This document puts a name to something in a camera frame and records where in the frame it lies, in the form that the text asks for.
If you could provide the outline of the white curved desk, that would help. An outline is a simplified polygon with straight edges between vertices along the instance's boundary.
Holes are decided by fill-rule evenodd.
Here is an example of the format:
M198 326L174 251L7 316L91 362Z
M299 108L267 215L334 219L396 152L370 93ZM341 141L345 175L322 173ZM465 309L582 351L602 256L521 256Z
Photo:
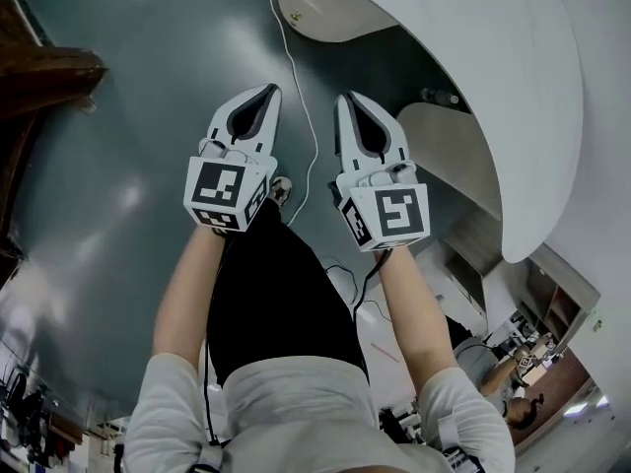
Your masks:
M370 0L442 67L476 118L499 183L502 253L517 263L568 202L583 78L562 0Z

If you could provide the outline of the person's left forearm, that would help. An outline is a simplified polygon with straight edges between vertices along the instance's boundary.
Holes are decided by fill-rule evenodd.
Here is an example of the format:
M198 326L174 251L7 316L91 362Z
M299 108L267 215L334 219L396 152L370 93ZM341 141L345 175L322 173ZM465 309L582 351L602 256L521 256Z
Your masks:
M225 239L207 227L193 231L158 309L155 355L177 355L198 367L224 246Z

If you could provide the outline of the red floor tape strip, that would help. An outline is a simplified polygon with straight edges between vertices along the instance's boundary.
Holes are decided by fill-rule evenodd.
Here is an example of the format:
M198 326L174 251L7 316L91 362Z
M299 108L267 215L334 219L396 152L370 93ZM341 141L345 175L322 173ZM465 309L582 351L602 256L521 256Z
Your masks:
M392 360L395 363L400 363L400 360L398 357L394 356L393 354L391 354L389 351L385 350L384 348L382 348L381 346L371 342L370 343L371 347L373 347L376 351L378 351L379 353L381 353L382 355L386 356L388 359Z

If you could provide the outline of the person's right forearm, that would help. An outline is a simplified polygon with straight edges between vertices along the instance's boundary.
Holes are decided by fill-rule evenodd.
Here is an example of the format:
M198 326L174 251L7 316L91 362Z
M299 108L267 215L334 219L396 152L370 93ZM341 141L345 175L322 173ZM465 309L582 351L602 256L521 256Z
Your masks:
M456 366L445 315L408 248L395 248L379 274L396 343L419 392Z

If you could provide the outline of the dark brown wooden furniture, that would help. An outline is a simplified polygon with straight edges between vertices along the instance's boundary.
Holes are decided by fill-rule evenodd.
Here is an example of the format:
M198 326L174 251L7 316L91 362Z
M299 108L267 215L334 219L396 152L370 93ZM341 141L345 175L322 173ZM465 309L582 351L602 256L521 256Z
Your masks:
M106 71L91 50L53 45L25 0L0 0L0 288L24 259L11 217L45 117L62 104L88 105Z

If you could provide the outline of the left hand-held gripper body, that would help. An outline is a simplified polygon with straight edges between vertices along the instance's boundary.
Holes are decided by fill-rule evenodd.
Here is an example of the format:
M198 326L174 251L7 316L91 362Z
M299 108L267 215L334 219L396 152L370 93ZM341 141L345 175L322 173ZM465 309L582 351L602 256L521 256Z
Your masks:
M209 140L189 159L184 208L200 226L243 233L267 197L276 169L270 155L249 155Z

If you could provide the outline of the person's grey sneaker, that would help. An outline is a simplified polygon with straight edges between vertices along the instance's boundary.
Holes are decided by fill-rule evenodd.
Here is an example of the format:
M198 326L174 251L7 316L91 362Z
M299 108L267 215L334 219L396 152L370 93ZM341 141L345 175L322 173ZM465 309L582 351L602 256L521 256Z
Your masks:
M288 201L292 187L293 185L290 178L277 176L271 182L268 198L272 200L278 208L281 208Z

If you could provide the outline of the person's white t-shirt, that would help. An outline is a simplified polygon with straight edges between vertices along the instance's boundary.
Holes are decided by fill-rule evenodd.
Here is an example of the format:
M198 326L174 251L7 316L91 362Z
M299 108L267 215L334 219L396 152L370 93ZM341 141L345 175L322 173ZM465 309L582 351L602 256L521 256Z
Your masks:
M364 373L333 359L291 357L244 366L226 380L228 444L213 447L193 366L173 354L147 365L126 431L126 473L340 473L386 466L453 473L444 450L459 447L484 473L514 473L500 413L459 368L432 376L418 395L422 444L381 431Z

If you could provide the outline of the person's black trousers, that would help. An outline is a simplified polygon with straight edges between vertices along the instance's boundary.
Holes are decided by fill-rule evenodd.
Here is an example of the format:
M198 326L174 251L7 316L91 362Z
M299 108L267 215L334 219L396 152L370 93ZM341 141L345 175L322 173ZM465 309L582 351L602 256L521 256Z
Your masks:
M348 305L271 199L246 232L226 242L207 337L219 384L246 365L278 358L366 366Z

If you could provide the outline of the small grey cylindrical object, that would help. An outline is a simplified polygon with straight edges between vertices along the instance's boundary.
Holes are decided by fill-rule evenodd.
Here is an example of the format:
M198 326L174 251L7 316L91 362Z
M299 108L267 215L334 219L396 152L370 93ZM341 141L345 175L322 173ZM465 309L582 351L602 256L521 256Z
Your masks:
M452 106L459 103L459 96L443 90L423 89L421 99L424 102L441 106Z

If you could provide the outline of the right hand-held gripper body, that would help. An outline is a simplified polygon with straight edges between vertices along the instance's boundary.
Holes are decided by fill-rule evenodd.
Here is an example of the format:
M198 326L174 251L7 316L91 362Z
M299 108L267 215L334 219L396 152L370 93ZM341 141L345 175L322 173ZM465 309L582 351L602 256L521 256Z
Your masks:
M406 246L429 236L427 185L409 161L340 173L333 203L362 252Z

